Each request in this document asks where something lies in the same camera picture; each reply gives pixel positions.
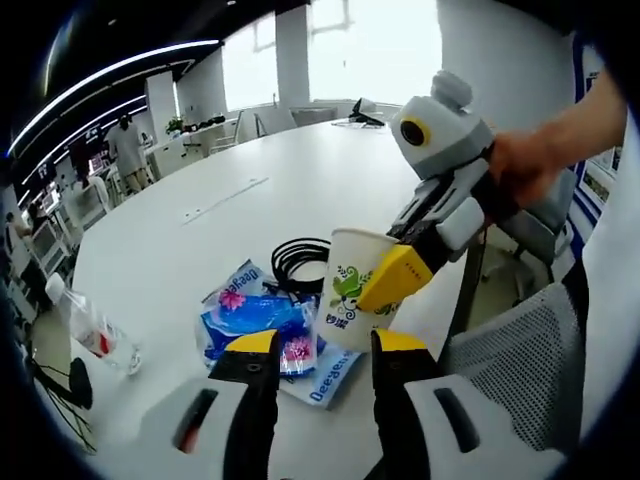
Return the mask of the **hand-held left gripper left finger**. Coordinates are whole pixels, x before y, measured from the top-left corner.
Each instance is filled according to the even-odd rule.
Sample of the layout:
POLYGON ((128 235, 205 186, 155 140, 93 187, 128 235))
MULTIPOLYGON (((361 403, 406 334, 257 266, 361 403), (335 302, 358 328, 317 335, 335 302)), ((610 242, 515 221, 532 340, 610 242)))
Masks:
POLYGON ((139 477, 267 478, 278 388, 278 332, 233 340, 206 378, 184 382, 144 415, 139 477))

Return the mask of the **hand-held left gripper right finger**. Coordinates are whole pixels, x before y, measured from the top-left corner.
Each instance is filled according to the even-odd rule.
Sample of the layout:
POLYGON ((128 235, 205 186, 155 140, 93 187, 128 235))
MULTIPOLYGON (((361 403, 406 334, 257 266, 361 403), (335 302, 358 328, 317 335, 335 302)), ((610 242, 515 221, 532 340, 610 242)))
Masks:
POLYGON ((374 418, 389 479, 535 479, 538 454, 469 381, 416 337, 371 333, 374 418))

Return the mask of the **person's right hand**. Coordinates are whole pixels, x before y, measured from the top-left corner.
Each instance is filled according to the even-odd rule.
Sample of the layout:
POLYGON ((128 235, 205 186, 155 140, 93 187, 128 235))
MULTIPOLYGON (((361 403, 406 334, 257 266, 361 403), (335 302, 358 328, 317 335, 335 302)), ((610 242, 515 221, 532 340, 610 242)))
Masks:
POLYGON ((540 132, 503 132, 494 139, 489 171, 520 207, 541 200, 563 168, 552 143, 540 132))

